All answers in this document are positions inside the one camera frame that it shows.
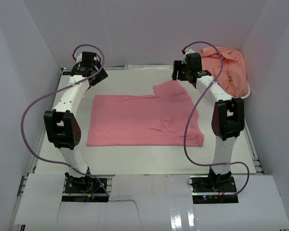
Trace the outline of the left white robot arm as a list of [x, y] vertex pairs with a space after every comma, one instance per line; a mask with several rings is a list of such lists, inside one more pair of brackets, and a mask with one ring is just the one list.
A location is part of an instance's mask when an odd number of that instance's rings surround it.
[[83, 160], [78, 145], [81, 129], [76, 120], [76, 112], [85, 92], [108, 77], [101, 66], [101, 58], [94, 52], [84, 51], [76, 58], [68, 79], [69, 88], [51, 111], [44, 113], [47, 138], [59, 150], [70, 166], [69, 174], [76, 179], [76, 187], [87, 192], [92, 187], [92, 180], [82, 175], [89, 174], [90, 168]]

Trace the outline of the pink t shirt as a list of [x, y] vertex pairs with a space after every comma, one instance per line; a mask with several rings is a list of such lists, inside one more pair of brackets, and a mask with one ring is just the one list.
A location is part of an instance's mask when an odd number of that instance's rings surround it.
[[204, 144], [198, 113], [178, 81], [153, 87], [153, 95], [96, 95], [87, 146], [192, 146]]

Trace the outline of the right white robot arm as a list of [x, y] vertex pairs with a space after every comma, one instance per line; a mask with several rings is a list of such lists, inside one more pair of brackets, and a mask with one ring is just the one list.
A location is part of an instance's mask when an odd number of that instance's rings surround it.
[[244, 103], [241, 98], [234, 98], [225, 92], [209, 71], [202, 69], [199, 53], [187, 49], [183, 54], [183, 60], [174, 61], [172, 79], [188, 81], [214, 106], [211, 127], [216, 143], [208, 174], [208, 187], [219, 192], [231, 178], [233, 147], [245, 127]]

